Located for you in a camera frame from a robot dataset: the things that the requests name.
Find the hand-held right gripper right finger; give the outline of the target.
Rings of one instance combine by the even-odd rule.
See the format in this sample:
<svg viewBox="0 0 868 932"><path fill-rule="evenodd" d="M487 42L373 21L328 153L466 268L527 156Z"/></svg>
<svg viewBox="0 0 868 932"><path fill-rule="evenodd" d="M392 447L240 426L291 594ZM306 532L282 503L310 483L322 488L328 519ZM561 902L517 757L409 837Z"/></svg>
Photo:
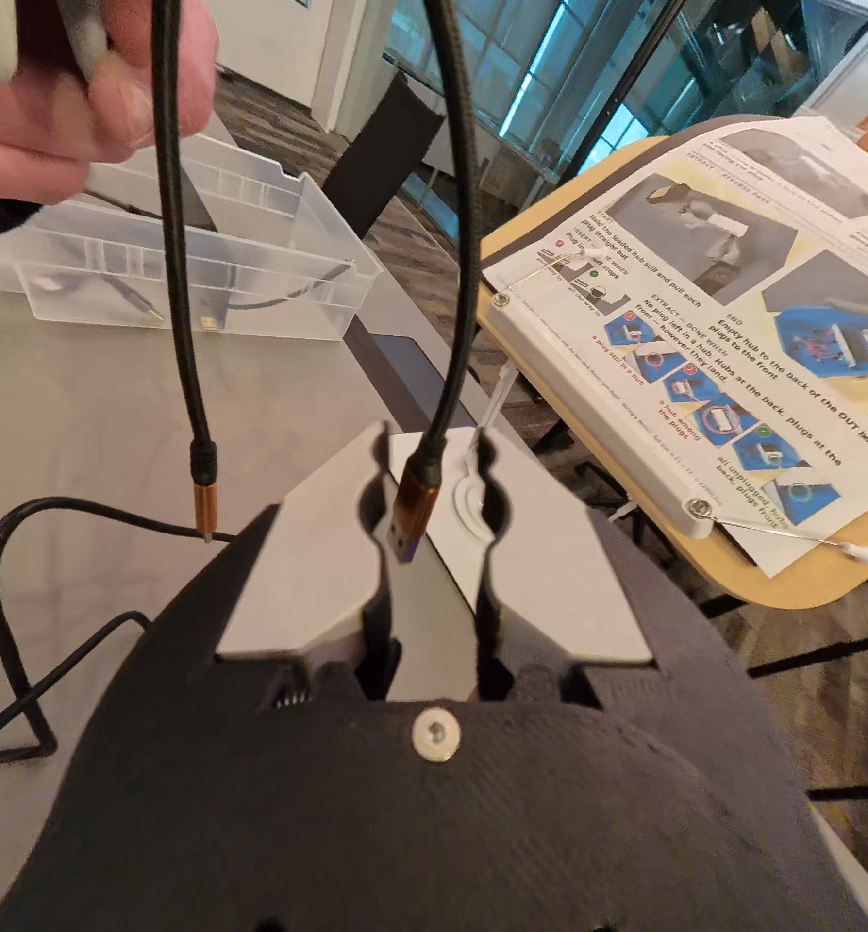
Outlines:
<svg viewBox="0 0 868 932"><path fill-rule="evenodd" d="M527 669L580 697L586 667L657 661L590 508L502 433L480 429L476 477L489 531L475 610L477 689L505 699Z"/></svg>

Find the black cable copper plug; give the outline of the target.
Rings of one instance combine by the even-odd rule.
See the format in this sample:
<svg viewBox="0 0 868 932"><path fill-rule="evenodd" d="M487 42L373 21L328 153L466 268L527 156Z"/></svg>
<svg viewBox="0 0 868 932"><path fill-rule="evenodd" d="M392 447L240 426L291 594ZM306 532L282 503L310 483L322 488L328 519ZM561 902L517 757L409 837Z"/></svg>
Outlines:
<svg viewBox="0 0 868 932"><path fill-rule="evenodd" d="M440 399L417 449L402 471L393 506L388 539L401 564L414 559L440 493L446 434L465 383L477 328L482 277L482 211L474 116L460 30L452 2L427 1L424 6L438 54L451 136L458 196L459 286L450 363ZM195 486L195 527L207 540L213 538L218 524L218 454L207 424L196 369L188 291L178 104L182 9L182 2L151 4L153 129L174 353L192 431L189 470Z"/></svg>

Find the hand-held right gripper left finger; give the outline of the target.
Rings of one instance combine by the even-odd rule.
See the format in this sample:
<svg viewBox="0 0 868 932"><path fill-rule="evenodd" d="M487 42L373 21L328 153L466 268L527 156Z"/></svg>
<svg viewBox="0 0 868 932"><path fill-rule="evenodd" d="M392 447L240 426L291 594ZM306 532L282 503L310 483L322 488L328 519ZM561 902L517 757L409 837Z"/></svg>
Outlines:
<svg viewBox="0 0 868 932"><path fill-rule="evenodd" d="M401 659L388 566L375 531L386 515L390 425L372 423L279 504L217 647L222 660L277 659L311 680L352 668L383 701Z"/></svg>

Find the clear plastic bin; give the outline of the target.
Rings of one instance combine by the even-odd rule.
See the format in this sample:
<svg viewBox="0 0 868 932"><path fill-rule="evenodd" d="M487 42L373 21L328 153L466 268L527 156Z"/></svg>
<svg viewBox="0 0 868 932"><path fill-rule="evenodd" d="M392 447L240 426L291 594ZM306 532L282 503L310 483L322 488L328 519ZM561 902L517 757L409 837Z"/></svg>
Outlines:
<svg viewBox="0 0 868 932"><path fill-rule="evenodd" d="M181 158L218 228L185 228L194 331L341 341L382 265L313 179L207 135L184 140ZM153 149L94 165L84 194L0 236L0 292L23 294L38 320L169 330L166 273Z"/></svg>

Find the black office chair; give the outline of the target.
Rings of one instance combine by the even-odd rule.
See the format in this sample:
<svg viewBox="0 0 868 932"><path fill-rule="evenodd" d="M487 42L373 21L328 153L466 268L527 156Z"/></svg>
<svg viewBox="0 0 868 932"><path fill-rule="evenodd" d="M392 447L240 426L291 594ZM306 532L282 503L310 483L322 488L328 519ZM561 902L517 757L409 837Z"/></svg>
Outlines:
<svg viewBox="0 0 868 932"><path fill-rule="evenodd" d="M397 72L380 103L322 184L322 192L358 239L364 239L444 122Z"/></svg>

